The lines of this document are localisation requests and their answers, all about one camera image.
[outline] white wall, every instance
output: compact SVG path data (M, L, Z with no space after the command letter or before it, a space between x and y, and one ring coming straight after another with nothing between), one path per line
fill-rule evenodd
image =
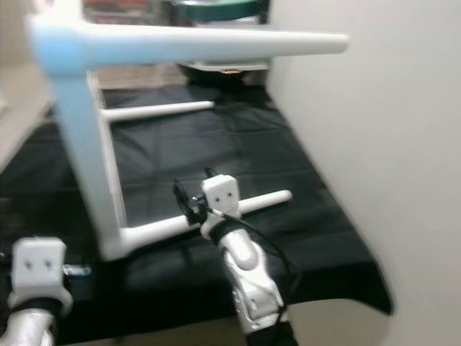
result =
M275 59L268 88L382 265L381 345L461 345L461 1L272 0L271 21L352 37Z

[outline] beige floor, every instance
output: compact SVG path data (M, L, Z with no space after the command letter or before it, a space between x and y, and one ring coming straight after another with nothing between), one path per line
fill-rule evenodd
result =
M388 318L360 303L345 300L315 301L290 307L300 346L377 346ZM235 318L191 324L121 340L100 340L78 346L244 346Z

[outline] green lid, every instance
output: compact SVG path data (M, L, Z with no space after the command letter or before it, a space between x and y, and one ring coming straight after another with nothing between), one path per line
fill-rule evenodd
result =
M256 16L258 0L178 1L178 15L195 22L217 22Z

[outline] black cable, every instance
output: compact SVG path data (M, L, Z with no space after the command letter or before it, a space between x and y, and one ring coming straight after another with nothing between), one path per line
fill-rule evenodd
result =
M301 279L300 272L296 269L296 266L294 266L288 260L288 258L285 256L283 251L280 249L280 247L277 244L275 244L270 238L268 238L262 232L260 232L257 228L255 228L253 225L251 225L250 223L248 223L248 222L246 222L244 220L241 220L240 218L236 218L234 216L225 214L225 213L223 213L223 212L221 212L219 210L214 210L214 209L209 208L209 207L206 207L206 208L207 208L208 212L210 212L210 213L212 213L214 215L220 216L220 217L222 217L222 218L224 218L224 219L226 219L228 221L237 223L239 226L242 226L242 227L244 227L245 229L247 229L249 231L253 231L255 234L260 236L266 243L268 243L270 245L270 247L273 248L273 250L275 250L276 256L279 257L282 260L283 266L285 267L285 271L287 272L287 274L288 274L288 276L290 278L290 287L289 287L288 297L285 297L285 299L283 300L283 304L280 306L279 311L278 311L278 317L277 317L277 320L275 322L275 327L276 327L276 332L277 332L277 327L280 325L280 320L281 320L284 312L286 312L287 307L288 307L288 304L286 303L286 301L291 300L292 295L295 293L296 288L299 285L299 282L300 282L300 279ZM294 273L291 270L290 265L292 265L295 268L296 273Z

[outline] black tablecloth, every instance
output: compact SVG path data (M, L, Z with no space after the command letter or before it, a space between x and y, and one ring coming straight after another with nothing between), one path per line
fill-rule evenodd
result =
M105 92L107 107L213 99L213 110L112 126L129 226L177 216L174 178L199 192L204 167L238 179L241 197L275 190L293 201L247 221L275 240L303 273L293 302L349 298L390 313L379 267L261 87L200 86ZM72 279L73 311L60 343L151 332L234 314L217 249L198 231L103 263L94 230L53 122L38 128L1 175L1 250L22 236L58 236L67 263L94 274ZM269 269L286 292L280 260Z

